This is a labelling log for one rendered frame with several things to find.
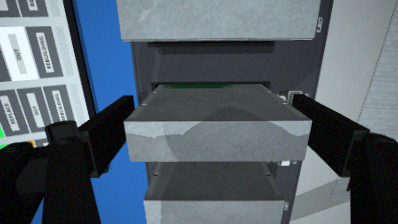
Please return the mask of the black-framed status screen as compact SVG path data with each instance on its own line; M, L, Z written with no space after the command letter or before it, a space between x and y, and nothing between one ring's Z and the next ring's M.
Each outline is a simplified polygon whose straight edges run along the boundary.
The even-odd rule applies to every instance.
M72 0L0 0L0 149L95 115Z

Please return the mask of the blue mat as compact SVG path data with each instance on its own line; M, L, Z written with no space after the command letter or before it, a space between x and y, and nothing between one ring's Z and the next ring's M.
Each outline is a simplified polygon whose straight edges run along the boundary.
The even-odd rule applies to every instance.
M116 0L72 0L96 114L123 95L138 107L130 42L121 40ZM147 224L145 162L130 162L127 143L90 178L102 224Z

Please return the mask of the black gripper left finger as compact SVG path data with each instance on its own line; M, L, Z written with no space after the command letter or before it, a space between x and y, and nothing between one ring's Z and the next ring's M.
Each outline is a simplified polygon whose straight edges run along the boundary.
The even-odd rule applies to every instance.
M1 148L0 224L31 224L43 197L41 224L101 224L90 178L125 144L123 121L134 110L133 95L123 95L79 127L73 120L46 126L46 146Z

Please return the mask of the black drive dock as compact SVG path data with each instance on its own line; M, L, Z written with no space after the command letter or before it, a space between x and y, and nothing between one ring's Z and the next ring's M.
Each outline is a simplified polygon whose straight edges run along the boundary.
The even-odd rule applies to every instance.
M138 106L158 85L262 84L291 105L293 94L315 100L334 0L321 0L315 38L307 41L131 42ZM254 44L157 44L265 42ZM302 162L266 162L289 224Z

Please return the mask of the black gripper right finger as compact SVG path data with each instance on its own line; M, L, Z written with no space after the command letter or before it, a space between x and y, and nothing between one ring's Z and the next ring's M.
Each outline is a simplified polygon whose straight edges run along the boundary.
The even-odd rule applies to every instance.
M398 142L304 94L293 94L292 106L312 120L308 146L350 177L351 224L398 224Z

